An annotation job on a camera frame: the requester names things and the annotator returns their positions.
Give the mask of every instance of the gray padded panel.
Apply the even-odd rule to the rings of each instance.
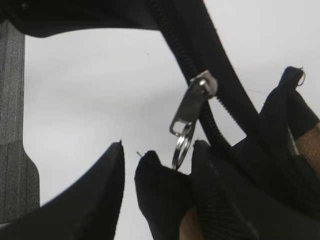
[[[23,148],[25,36],[0,24],[0,224],[40,205],[39,174]]]

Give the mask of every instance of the zipper slider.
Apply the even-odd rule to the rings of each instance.
[[[173,154],[172,168],[178,170],[190,147],[197,119],[204,103],[213,98],[218,90],[218,82],[206,70],[190,80],[179,108],[170,125],[170,133],[179,137]],[[184,124],[183,130],[177,130],[177,123]]]

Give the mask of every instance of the white surface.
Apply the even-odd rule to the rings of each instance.
[[[320,113],[317,0],[206,1],[220,38],[258,110],[286,66],[304,67],[299,88]],[[120,139],[125,190],[116,240],[152,239],[136,198],[136,154],[156,150],[170,166],[176,137],[169,124],[186,90],[178,65],[156,31],[96,29],[26,38],[24,147],[40,174],[44,204]],[[211,106],[231,144],[244,137],[216,100]],[[204,139],[197,126],[194,139]],[[190,154],[182,171],[190,171]]]

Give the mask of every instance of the black zipper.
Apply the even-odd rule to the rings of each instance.
[[[196,51],[191,42],[187,41],[188,36],[182,35],[183,31],[178,28],[181,27],[175,18],[175,13],[172,12],[172,7],[167,0],[147,0],[147,5],[151,11],[155,21],[157,22],[165,40],[170,46],[177,62],[182,70],[186,82],[189,85],[190,80],[204,70],[205,66],[201,66],[201,61],[197,61]],[[229,142],[221,134],[213,117],[212,110],[208,101],[204,104],[199,116],[200,124],[211,146],[222,148],[223,153],[230,160],[229,163],[233,165],[240,173],[246,176],[251,182],[254,181],[254,175],[242,164],[240,156],[234,151]]]
[[[270,161],[267,166],[271,170],[273,165],[278,165],[279,169],[281,169],[281,166],[286,166],[287,156],[285,152],[279,149],[281,144],[277,142],[277,133],[265,128],[259,114],[238,80],[217,33],[210,32],[214,26],[202,0],[188,0],[186,4],[184,0],[145,0],[145,3],[174,54],[187,84],[190,84],[192,78],[205,70],[209,70],[218,81],[217,99],[246,133],[247,138],[253,138],[258,143],[261,150],[266,154],[267,161]],[[197,15],[195,14],[202,18],[201,21],[197,21]],[[206,35],[209,36],[209,39],[203,41],[204,44],[201,44],[203,38],[199,39],[199,36],[206,37]],[[216,56],[208,56],[208,53],[216,54]],[[287,189],[287,193],[277,184],[268,185],[268,181],[257,182],[251,167],[240,159],[239,155],[221,134],[208,102],[203,106],[199,121],[211,147],[217,151],[219,151],[219,148],[223,149],[223,153],[227,157],[225,159],[247,180],[262,187],[271,195],[274,195],[275,191],[278,195],[277,198],[280,197],[287,204],[293,205],[302,212],[306,210],[305,207],[308,205],[308,201],[303,203],[304,198],[289,194],[289,192],[294,193],[295,191],[306,190],[305,193],[309,195],[310,199],[319,202],[311,196],[312,194],[307,190],[308,186],[303,185],[301,179],[297,178],[290,169],[283,169],[281,173],[285,175],[283,179],[286,179],[288,184],[290,183],[288,188],[290,187],[291,189]],[[317,213],[309,211],[308,215],[316,216],[316,218],[320,219]]]

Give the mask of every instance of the black bag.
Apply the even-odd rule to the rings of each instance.
[[[141,159],[138,202],[155,239],[181,238],[190,209],[201,229],[195,238],[320,237],[319,119],[296,92],[302,69],[285,70],[258,114],[201,0],[1,0],[0,9],[0,20],[35,37],[100,27],[162,32],[189,85],[186,95],[194,96],[184,98],[177,112],[186,113],[185,137],[199,119],[210,145],[196,142],[190,176],[164,168],[154,152]],[[246,133],[234,147],[215,123],[207,101],[213,96]],[[178,168],[181,161],[173,164]]]

